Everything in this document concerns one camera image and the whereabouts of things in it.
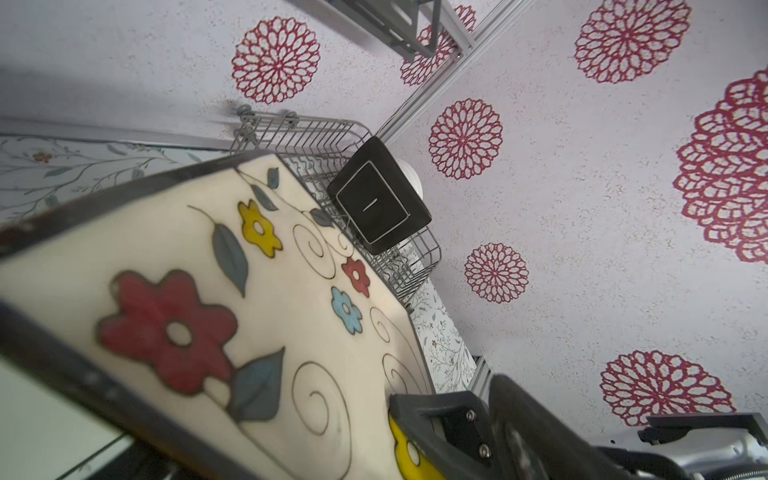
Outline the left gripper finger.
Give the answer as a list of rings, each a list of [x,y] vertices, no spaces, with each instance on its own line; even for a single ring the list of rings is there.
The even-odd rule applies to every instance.
[[[549,479],[628,479],[511,378],[496,374],[489,390],[493,456],[504,479],[527,479],[537,459]]]

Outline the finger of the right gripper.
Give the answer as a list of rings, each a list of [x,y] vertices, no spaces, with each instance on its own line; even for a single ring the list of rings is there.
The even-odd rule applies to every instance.
[[[394,458],[404,479],[508,479],[487,402],[470,391],[394,394]]]

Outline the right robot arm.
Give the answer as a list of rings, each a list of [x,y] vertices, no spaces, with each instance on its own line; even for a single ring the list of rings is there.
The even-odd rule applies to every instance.
[[[764,479],[761,415],[653,415],[592,440],[506,378],[487,399],[464,391],[389,400],[406,479]]]

